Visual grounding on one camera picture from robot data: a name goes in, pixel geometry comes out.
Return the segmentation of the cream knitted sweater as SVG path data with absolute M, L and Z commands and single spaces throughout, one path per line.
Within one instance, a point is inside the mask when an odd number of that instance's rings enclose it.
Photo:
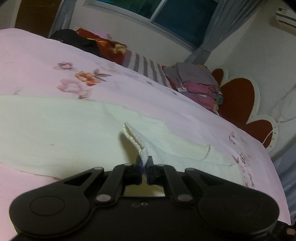
M 144 163 L 196 168 L 243 184 L 238 164 L 211 145 L 172 133 L 163 121 L 123 106 L 89 100 L 1 97 L 1 162 L 11 168 L 64 179 L 93 167 Z

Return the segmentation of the pile of folded clothes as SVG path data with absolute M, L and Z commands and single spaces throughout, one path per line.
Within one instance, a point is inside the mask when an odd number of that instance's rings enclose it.
M 206 66 L 178 62 L 163 68 L 163 72 L 174 90 L 218 114 L 223 94 Z

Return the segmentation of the grey white striped cloth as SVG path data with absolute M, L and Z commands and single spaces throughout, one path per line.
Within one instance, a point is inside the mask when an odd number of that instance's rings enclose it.
M 164 66 L 145 56 L 127 50 L 122 65 L 123 67 L 144 75 L 161 85 L 177 90 L 164 73 Z

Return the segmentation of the red white scalloped headboard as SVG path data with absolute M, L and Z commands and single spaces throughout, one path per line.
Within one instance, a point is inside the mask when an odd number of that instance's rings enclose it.
M 272 116 L 258 114 L 260 91 L 257 83 L 246 77 L 228 77 L 226 69 L 212 71 L 223 94 L 218 107 L 222 118 L 257 139 L 271 152 L 278 139 L 277 122 Z

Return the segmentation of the red orange patterned cloth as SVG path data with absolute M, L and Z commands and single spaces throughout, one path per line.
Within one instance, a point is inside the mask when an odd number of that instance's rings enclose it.
M 95 40 L 100 53 L 107 60 L 115 62 L 119 65 L 123 64 L 127 51 L 127 46 L 125 44 L 102 38 L 88 30 L 85 30 L 84 28 L 77 29 L 76 33 L 88 40 Z

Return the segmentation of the blue lace curtain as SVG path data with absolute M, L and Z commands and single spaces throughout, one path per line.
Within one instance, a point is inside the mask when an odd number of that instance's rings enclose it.
M 273 164 L 283 187 L 290 219 L 295 219 L 295 143 L 289 144 L 273 158 Z

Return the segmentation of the pink floral bed sheet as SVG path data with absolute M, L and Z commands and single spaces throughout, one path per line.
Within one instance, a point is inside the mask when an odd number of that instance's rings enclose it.
M 89 100 L 123 106 L 163 121 L 175 135 L 211 145 L 238 164 L 242 185 L 273 197 L 279 219 L 290 223 L 286 197 L 262 144 L 184 95 L 111 61 L 20 29 L 1 30 L 1 97 Z M 1 240 L 16 231 L 9 205 L 23 192 L 54 180 L 1 162 Z

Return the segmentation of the black garment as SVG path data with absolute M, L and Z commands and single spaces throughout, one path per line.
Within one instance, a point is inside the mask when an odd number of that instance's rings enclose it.
M 102 57 L 99 47 L 95 40 L 81 37 L 76 31 L 71 29 L 58 30 L 50 36 L 50 39 L 71 45 L 85 52 Z

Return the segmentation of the aluminium framed window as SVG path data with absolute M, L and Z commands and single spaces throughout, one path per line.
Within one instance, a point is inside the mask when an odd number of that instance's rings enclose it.
M 112 0 L 85 1 L 155 29 L 190 49 L 198 48 L 218 6 L 210 0 Z

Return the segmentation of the left grey curtain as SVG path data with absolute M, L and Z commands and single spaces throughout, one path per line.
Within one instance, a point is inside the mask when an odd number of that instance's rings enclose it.
M 61 1 L 48 37 L 51 37 L 56 31 L 69 28 L 76 2 L 76 0 Z

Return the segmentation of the grey curtain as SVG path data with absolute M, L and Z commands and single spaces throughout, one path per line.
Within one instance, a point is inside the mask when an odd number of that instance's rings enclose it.
M 206 29 L 202 44 L 185 60 L 204 64 L 212 51 L 238 30 L 264 3 L 261 0 L 219 1 Z
M 48 37 L 51 37 L 56 31 L 69 28 L 76 2 L 76 0 L 61 1 Z

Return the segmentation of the right grey curtain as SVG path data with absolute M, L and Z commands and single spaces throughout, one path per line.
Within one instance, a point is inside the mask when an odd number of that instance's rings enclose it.
M 219 1 L 206 29 L 202 44 L 185 60 L 204 64 L 212 51 L 238 30 L 264 3 L 261 0 Z

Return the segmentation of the brown wooden door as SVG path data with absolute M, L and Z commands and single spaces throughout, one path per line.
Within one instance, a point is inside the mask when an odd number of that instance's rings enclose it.
M 48 37 L 61 0 L 22 0 L 15 28 Z

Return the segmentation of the white air conditioner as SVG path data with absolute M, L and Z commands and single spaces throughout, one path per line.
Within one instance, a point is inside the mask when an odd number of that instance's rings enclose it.
M 280 26 L 295 29 L 295 12 L 287 8 L 278 8 L 275 13 L 276 21 Z

